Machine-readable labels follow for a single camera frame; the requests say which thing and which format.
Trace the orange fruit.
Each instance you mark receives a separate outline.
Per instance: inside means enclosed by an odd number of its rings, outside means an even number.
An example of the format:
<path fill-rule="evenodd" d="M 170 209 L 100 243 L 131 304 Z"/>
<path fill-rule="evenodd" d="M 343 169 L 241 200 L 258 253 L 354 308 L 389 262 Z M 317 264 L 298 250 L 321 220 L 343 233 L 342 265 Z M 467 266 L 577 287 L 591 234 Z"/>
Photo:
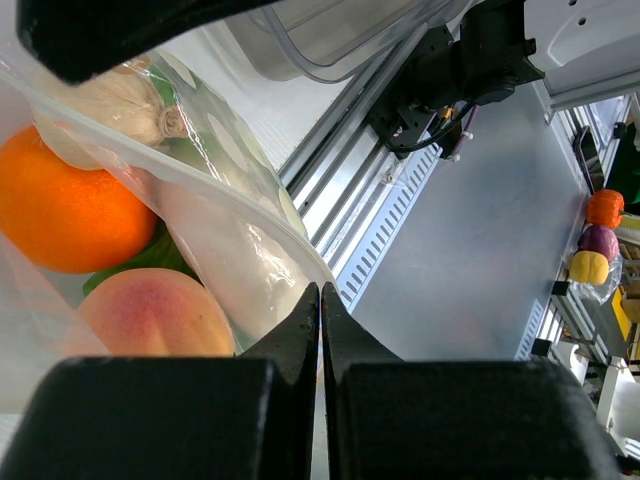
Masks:
<path fill-rule="evenodd" d="M 61 160 L 28 127 L 1 146 L 1 232 L 34 264 L 83 274 L 142 251 L 157 216 L 106 170 Z"/>

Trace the peach fruit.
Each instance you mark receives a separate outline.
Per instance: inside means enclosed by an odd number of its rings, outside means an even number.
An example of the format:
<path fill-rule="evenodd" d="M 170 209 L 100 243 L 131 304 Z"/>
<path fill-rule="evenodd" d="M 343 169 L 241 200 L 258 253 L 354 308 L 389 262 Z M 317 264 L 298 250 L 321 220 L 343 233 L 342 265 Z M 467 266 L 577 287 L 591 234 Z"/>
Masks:
<path fill-rule="evenodd" d="M 235 352 L 227 317 L 207 290 L 174 270 L 118 273 L 78 308 L 116 356 L 225 356 Z"/>

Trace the green lettuce leaf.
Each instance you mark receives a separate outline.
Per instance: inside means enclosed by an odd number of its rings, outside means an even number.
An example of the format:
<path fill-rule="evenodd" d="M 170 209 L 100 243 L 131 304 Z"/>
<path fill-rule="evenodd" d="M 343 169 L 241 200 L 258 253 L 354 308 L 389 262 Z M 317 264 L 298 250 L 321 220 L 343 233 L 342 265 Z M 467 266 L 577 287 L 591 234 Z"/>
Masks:
<path fill-rule="evenodd" d="M 307 234 L 291 197 L 259 142 L 222 96 L 184 64 L 171 64 L 167 58 L 155 57 L 142 74 L 158 90 L 167 106 L 180 108 L 188 131 L 185 138 L 164 140 L 157 147 L 158 151 L 236 190 L 289 224 L 301 236 Z M 198 194 L 194 188 L 186 187 L 178 180 L 151 179 L 148 196 L 157 205 L 164 223 L 150 244 L 120 268 L 167 268 L 202 283 L 176 246 L 161 214 L 157 194 L 164 183 L 173 183 Z M 242 349 L 258 340 L 251 338 L 228 318 Z"/>

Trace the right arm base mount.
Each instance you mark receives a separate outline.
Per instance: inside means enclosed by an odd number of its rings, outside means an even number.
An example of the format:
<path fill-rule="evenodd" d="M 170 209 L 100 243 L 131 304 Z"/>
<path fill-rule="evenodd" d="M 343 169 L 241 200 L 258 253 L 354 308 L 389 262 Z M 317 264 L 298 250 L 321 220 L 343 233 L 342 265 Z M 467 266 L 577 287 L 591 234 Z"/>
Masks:
<path fill-rule="evenodd" d="M 460 56 L 465 42 L 445 26 L 427 31 L 374 103 L 367 119 L 389 152 L 400 160 L 449 134 L 466 113 L 496 103 L 513 89 L 513 59 L 507 49 L 482 61 L 479 77 L 467 77 L 471 64 Z"/>

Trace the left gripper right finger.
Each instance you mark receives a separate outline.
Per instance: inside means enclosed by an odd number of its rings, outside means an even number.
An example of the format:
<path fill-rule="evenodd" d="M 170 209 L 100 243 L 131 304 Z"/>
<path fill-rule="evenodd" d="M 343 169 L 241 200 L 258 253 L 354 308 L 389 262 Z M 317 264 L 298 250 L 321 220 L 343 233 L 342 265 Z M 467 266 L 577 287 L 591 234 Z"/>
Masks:
<path fill-rule="evenodd" d="M 574 377 L 547 360 L 400 359 L 324 285 L 321 322 L 334 479 L 616 479 Z"/>

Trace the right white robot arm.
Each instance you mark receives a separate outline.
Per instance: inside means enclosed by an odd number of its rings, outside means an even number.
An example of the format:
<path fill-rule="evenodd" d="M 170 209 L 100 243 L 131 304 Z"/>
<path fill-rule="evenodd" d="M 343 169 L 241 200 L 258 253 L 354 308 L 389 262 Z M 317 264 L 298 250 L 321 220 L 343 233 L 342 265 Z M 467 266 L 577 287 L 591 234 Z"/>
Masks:
<path fill-rule="evenodd" d="M 639 44 L 635 1 L 5 1 L 1 32 L 68 84 L 140 72 L 152 49 L 226 26 L 250 65 L 286 81 L 337 83 L 418 30 L 403 102 L 436 109 L 498 102 L 551 76 L 626 71 Z"/>

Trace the clear zip top bag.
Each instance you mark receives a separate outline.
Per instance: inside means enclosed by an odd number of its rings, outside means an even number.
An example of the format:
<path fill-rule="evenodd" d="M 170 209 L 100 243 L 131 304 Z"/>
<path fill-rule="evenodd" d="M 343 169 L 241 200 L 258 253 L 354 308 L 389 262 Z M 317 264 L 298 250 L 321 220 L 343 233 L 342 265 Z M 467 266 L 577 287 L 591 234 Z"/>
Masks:
<path fill-rule="evenodd" d="M 146 54 L 144 67 L 137 73 L 143 75 L 143 70 L 155 57 L 167 58 L 171 64 L 181 63 L 170 54 L 156 50 Z M 307 234 L 301 236 L 289 224 L 236 190 L 173 161 L 157 147 L 146 146 L 53 100 L 38 86 L 42 74 L 52 75 L 23 54 L 7 52 L 2 55 L 1 146 L 16 133 L 28 127 L 35 128 L 34 108 L 59 121 L 66 133 L 101 166 L 100 169 L 108 171 L 156 214 L 154 233 L 142 251 L 164 223 L 157 205 L 148 196 L 151 179 L 178 180 L 209 200 L 218 199 L 232 211 L 253 217 L 256 225 L 301 267 L 308 284 L 331 280 L 331 273 L 309 243 Z M 103 281 L 128 271 L 120 268 L 124 263 L 83 274 L 52 271 L 34 264 L 1 232 L 3 412 L 20 412 L 36 384 L 59 361 L 76 356 L 116 356 L 79 316 L 78 308 Z M 233 355 L 262 338 L 242 349 L 231 321 L 225 315 L 234 338 Z"/>

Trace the small beige mushroom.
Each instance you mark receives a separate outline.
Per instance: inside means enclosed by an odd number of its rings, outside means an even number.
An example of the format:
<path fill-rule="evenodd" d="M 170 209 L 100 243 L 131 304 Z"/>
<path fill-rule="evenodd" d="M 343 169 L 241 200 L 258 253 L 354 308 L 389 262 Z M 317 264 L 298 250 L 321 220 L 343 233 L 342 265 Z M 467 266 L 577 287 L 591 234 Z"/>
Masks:
<path fill-rule="evenodd" d="M 146 146 L 156 148 L 166 139 L 188 136 L 180 108 L 167 106 L 139 73 L 109 71 L 78 86 L 42 74 L 38 86 L 58 103 Z M 68 165 L 88 171 L 101 168 L 59 121 L 36 108 L 32 120 L 42 141 Z"/>

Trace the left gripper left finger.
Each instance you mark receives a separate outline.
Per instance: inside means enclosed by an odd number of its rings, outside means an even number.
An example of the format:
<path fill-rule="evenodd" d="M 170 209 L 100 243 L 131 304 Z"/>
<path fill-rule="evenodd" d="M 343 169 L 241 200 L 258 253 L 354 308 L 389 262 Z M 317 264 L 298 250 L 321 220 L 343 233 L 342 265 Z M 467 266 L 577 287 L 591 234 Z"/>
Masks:
<path fill-rule="evenodd" d="M 306 479 L 319 290 L 235 358 L 56 365 L 1 463 L 5 479 Z"/>

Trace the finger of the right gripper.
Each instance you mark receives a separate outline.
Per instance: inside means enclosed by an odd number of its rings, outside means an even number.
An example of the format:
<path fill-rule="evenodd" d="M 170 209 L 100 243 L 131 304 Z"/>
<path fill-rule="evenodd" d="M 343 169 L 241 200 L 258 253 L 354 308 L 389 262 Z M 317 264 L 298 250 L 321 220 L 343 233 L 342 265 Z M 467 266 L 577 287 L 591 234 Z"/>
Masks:
<path fill-rule="evenodd" d="M 266 6 L 260 0 L 23 0 L 17 39 L 50 73 L 83 83 L 194 28 Z"/>

